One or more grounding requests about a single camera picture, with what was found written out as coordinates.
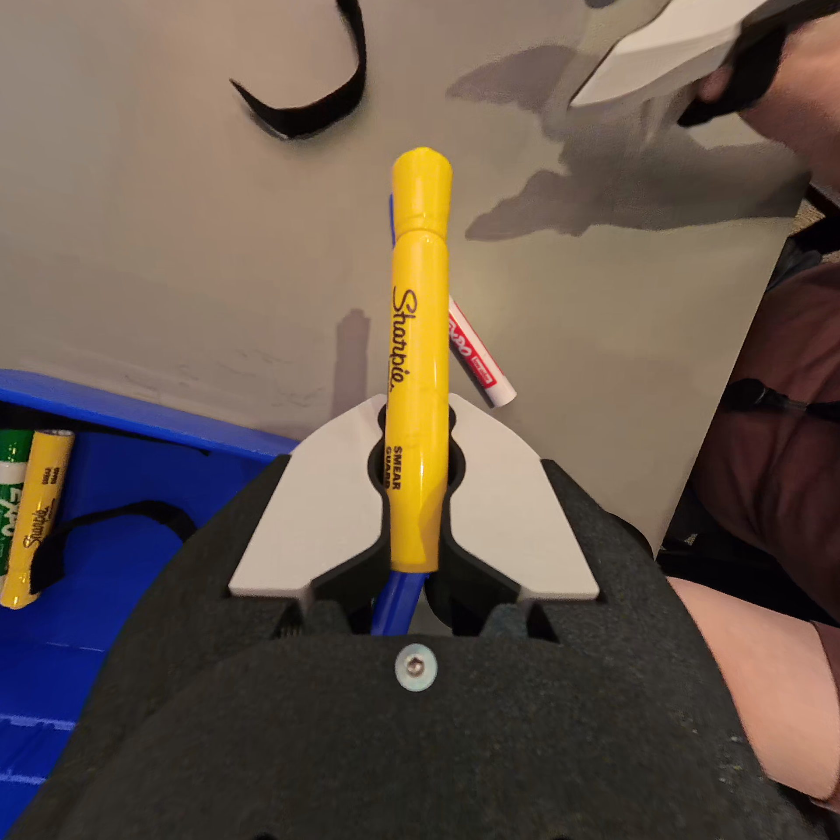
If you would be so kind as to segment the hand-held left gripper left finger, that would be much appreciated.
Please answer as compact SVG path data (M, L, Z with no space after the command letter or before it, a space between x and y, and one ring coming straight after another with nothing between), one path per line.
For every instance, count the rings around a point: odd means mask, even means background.
M320 426L291 452L228 583L231 595L338 603L370 631L391 572L375 395Z

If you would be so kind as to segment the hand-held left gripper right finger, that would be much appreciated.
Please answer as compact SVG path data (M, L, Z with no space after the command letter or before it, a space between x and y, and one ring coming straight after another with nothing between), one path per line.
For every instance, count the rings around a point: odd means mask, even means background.
M452 481L441 586L483 623L503 604L590 602L600 587L550 482L547 463L493 416L452 394Z

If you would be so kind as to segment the red dry erase marker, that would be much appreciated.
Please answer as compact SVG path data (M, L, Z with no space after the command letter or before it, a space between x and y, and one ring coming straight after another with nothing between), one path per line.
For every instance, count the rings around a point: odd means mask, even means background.
M456 360L492 408L510 404L517 392L455 300L448 299L448 340Z

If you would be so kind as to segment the blue plastic bin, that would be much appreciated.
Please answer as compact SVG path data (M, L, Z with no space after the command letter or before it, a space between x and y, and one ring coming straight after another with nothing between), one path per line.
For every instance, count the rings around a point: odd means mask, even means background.
M48 550L60 572L2 608L2 824L53 772L107 662L118 708L278 626L267 584L228 580L297 446L35 374L2 371L2 426L76 435Z

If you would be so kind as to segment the black hook-and-loop tie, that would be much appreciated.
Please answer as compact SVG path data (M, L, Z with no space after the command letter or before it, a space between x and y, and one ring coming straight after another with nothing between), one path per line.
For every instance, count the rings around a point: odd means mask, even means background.
M350 32L357 63L353 75L323 98L305 106L272 108L230 79L251 117L281 140L312 137L348 118L358 108L367 81L368 52L361 6L358 1L337 1L336 6Z
M136 501L63 521L38 543L30 566L29 593L38 595L63 579L67 541L73 531L125 517L152 520L171 530L182 543L197 531L194 520L183 509L160 500Z

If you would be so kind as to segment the person's left forearm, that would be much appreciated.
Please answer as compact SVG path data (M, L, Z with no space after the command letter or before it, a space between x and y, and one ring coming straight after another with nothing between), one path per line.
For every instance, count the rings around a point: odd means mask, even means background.
M838 628L668 582L716 660L765 774L838 813Z

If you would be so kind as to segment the person's right hand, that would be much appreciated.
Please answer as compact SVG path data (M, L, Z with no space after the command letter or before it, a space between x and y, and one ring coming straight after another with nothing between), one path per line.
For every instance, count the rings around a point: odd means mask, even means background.
M839 14L788 35L769 89L741 118L800 156L821 186L839 190Z

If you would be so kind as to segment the black office chair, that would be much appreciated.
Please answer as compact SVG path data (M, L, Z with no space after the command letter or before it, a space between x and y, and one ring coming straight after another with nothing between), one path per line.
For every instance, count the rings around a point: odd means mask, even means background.
M772 555L720 526L690 485L682 491L656 560L671 577L804 621L824 618Z

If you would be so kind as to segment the green dry erase marker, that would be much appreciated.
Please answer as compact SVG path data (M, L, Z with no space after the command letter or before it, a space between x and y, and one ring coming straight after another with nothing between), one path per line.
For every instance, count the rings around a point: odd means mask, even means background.
M1 430L1 581L7 574L34 432Z

